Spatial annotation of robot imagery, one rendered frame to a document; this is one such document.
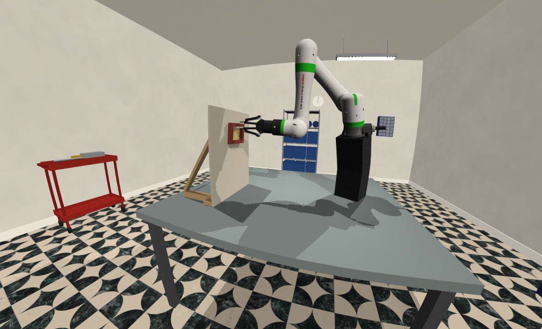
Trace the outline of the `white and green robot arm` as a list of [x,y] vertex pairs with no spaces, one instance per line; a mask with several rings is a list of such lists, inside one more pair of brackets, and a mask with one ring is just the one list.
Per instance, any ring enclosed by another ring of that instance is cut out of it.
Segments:
[[[316,68],[315,68],[316,67]],[[296,98],[293,120],[274,119],[272,135],[301,139],[309,129],[309,102],[314,78],[331,96],[339,111],[342,111],[346,138],[371,137],[375,130],[386,130],[386,126],[364,123],[364,96],[349,93],[328,71],[317,57],[317,45],[311,39],[299,41],[295,52]]]

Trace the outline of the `red rectangular frame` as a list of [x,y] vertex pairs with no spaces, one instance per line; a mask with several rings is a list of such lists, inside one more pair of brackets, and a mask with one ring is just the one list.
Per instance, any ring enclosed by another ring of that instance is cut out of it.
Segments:
[[244,124],[228,123],[228,144],[244,143],[244,129],[234,127],[244,127]]

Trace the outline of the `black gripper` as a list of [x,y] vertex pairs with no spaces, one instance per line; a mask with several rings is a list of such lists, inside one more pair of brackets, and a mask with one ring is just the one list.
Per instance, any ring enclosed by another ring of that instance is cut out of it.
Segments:
[[[260,119],[260,120],[258,122],[248,122],[248,120],[251,121],[251,120],[256,120],[256,119],[258,120]],[[272,121],[263,120],[261,115],[258,115],[257,117],[254,117],[254,118],[246,118],[244,122],[235,122],[235,123],[256,125],[256,127],[234,127],[234,128],[244,129],[245,133],[254,134],[256,137],[260,137],[261,133],[271,133]],[[248,131],[248,129],[256,129],[259,133],[253,133],[251,131]]]

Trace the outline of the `beige flat board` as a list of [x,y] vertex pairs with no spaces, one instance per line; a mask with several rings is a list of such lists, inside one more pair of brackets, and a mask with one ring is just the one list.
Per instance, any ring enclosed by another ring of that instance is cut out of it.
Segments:
[[212,207],[249,184],[249,133],[244,133],[244,143],[228,144],[228,123],[244,122],[249,117],[238,111],[208,106]]

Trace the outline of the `tan wooden support brace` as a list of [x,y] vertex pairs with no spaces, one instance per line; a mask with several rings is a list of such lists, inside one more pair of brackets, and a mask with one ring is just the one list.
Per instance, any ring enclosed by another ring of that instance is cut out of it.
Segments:
[[199,191],[190,190],[191,186],[192,186],[192,182],[195,180],[195,177],[197,176],[197,174],[198,174],[198,172],[200,170],[200,167],[203,164],[204,159],[206,158],[208,152],[209,152],[209,150],[208,150],[208,139],[207,139],[207,142],[206,142],[206,144],[205,144],[199,158],[197,159],[197,162],[196,162],[194,168],[192,169],[191,175],[190,175],[190,177],[189,177],[189,179],[188,179],[188,181],[187,181],[187,183],[185,185],[185,188],[184,188],[185,191],[183,191],[183,194],[184,194],[184,196],[186,196],[188,198],[203,201],[204,205],[212,207],[211,194],[208,194],[206,192],[199,192]]

